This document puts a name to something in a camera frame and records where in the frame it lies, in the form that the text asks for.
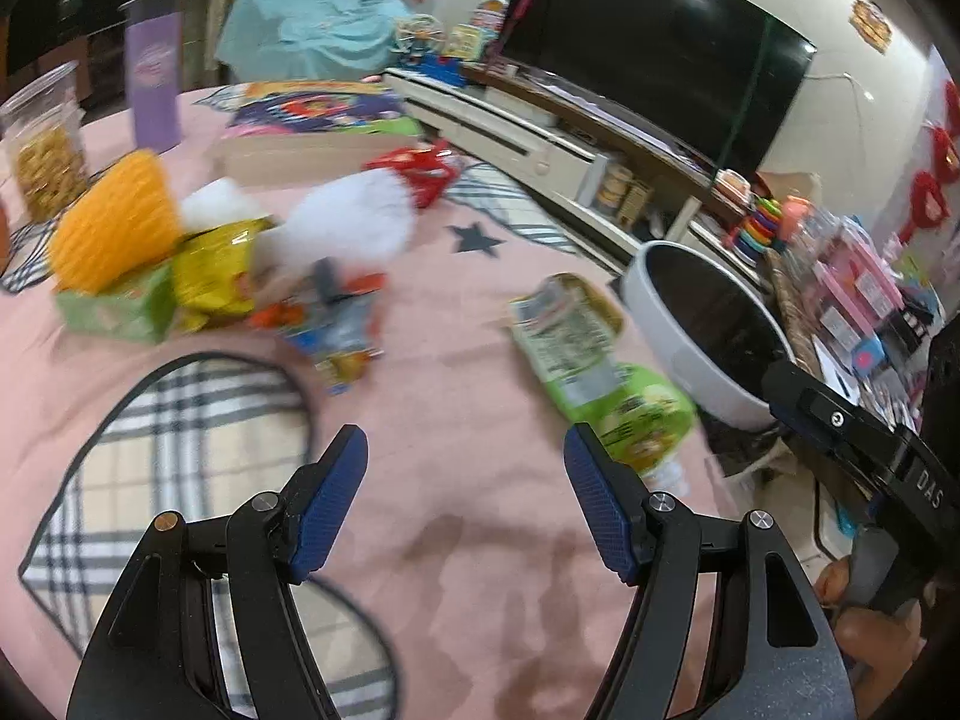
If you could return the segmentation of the person's right hand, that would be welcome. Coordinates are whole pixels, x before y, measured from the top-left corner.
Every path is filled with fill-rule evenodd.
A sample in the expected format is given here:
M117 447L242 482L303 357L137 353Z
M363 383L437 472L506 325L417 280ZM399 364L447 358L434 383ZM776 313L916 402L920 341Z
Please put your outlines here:
M921 635L923 610L911 600L896 616L848 606L833 624L839 650L862 665L851 679L857 717L871 718L911 670L926 645Z

